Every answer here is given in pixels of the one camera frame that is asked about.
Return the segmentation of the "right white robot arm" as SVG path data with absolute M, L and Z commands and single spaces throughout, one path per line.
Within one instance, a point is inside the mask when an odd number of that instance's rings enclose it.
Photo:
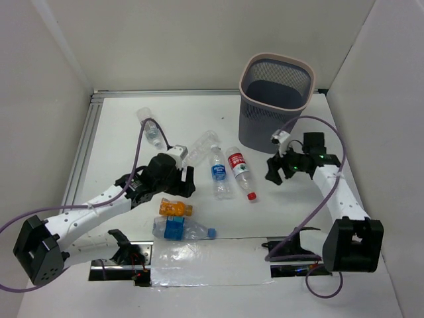
M 319 188 L 333 225 L 329 233 L 300 229 L 292 236 L 289 252 L 297 260 L 319 256 L 330 272 L 375 272 L 382 247 L 384 227 L 361 208 L 334 154 L 327 154 L 325 135 L 306 132 L 300 153 L 280 147 L 267 161 L 266 179 L 277 185 L 297 172 L 308 174 Z

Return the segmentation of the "blue label water bottle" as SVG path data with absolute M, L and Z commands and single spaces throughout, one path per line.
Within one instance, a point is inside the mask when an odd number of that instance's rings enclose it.
M 225 158 L 219 146 L 213 144 L 208 156 L 211 177 L 213 180 L 213 193 L 216 199 L 232 199 L 233 192 L 229 183 Z

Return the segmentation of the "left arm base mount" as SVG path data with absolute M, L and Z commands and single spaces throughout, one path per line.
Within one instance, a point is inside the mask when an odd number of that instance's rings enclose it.
M 132 252 L 120 260 L 93 260 L 89 269 L 89 282 L 131 282 L 137 287 L 150 287 L 152 241 L 131 242 Z

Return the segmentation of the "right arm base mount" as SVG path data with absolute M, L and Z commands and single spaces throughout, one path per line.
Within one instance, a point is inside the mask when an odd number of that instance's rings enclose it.
M 282 257 L 282 260 L 271 261 L 272 278 L 305 277 L 311 269 L 321 264 L 317 255 L 301 247 L 299 234 L 281 247 L 276 257 Z

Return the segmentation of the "red label water bottle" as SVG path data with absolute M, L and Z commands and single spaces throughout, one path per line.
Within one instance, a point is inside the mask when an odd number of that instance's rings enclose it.
M 239 188 L 249 201 L 255 201 L 257 194 L 252 174 L 240 149 L 236 146 L 230 147 L 225 152 L 225 155 Z

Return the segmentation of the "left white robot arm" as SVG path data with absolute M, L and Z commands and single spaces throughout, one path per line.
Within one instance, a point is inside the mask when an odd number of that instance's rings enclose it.
M 174 155 L 160 153 L 148 165 L 123 175 L 114 185 L 78 207 L 57 216 L 24 221 L 13 254 L 34 286 L 55 280 L 66 268 L 97 259 L 124 264 L 140 253 L 119 229 L 102 235 L 91 230 L 102 223 L 167 193 L 189 198 L 195 191 L 194 168 L 183 168 Z

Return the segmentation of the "clear bottle green label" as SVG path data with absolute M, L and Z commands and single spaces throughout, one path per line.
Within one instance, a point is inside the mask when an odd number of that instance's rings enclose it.
M 152 111 L 148 107 L 143 107 L 136 112 L 136 115 L 141 124 L 145 123 L 144 136 L 147 141 L 157 150 L 162 150 L 164 141 L 159 128 L 152 121 L 147 121 L 147 119 L 154 119 Z

